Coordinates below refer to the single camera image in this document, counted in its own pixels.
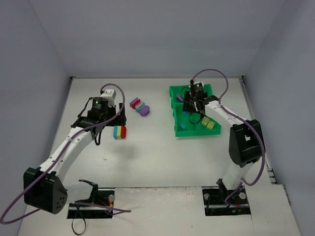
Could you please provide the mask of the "lime green small lego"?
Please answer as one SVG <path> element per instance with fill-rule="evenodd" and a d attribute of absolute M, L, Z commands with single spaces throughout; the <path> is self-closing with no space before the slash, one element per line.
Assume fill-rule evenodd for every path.
<path fill-rule="evenodd" d="M 201 121 L 201 125 L 206 127 L 209 123 L 210 119 L 208 117 L 204 117 Z"/>

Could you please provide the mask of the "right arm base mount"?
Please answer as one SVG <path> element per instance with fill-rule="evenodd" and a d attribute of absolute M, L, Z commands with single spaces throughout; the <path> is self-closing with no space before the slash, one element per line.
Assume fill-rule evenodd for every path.
<path fill-rule="evenodd" d="M 245 188 L 242 186 L 227 200 L 218 187 L 203 188 L 202 197 L 205 216 L 251 215 L 251 209 Z"/>

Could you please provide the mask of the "purple sloped lego brick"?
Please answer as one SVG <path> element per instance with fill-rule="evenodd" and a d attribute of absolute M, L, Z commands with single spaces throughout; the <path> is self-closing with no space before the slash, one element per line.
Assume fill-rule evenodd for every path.
<path fill-rule="evenodd" d="M 184 99 L 182 98 L 182 96 L 180 94 L 177 94 L 177 100 L 180 101 L 180 102 L 183 102 Z"/>

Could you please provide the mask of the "lime green lego brick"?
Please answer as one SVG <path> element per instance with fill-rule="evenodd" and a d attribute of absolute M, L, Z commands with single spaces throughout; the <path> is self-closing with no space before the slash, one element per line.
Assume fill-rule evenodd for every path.
<path fill-rule="evenodd" d="M 207 123 L 206 128 L 209 129 L 209 130 L 212 130 L 214 126 L 215 126 L 215 123 L 210 120 L 210 121 Z"/>

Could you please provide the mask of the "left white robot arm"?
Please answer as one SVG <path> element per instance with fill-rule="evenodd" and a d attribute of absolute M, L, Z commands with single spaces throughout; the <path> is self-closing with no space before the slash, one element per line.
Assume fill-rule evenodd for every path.
<path fill-rule="evenodd" d="M 23 175 L 24 202 L 37 209 L 58 214 L 66 204 L 93 204 L 99 198 L 98 184 L 80 179 L 75 185 L 64 185 L 65 175 L 79 154 L 101 135 L 104 127 L 126 124 L 125 105 L 109 106 L 105 97 L 91 97 L 87 115 L 78 114 L 62 144 L 37 168 Z"/>

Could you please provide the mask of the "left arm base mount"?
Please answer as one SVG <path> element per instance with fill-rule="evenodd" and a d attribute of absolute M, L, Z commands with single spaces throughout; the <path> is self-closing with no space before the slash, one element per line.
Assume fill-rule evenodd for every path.
<path fill-rule="evenodd" d="M 100 189 L 99 197 L 94 201 L 93 205 L 113 207 L 115 200 L 114 189 Z M 67 219 L 112 219 L 113 211 L 97 206 L 79 205 L 79 211 L 75 204 L 69 204 L 67 210 Z"/>

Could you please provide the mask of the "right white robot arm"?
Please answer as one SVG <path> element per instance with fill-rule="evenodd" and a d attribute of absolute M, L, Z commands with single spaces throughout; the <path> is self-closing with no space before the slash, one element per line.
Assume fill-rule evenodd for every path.
<path fill-rule="evenodd" d="M 224 177 L 217 182 L 226 190 L 236 189 L 244 181 L 249 169 L 262 156 L 263 143 L 260 123 L 238 117 L 219 103 L 214 95 L 204 90 L 200 81 L 190 82 L 189 91 L 184 95 L 184 111 L 201 114 L 201 123 L 210 126 L 213 119 L 229 131 L 228 153 L 231 164 Z"/>

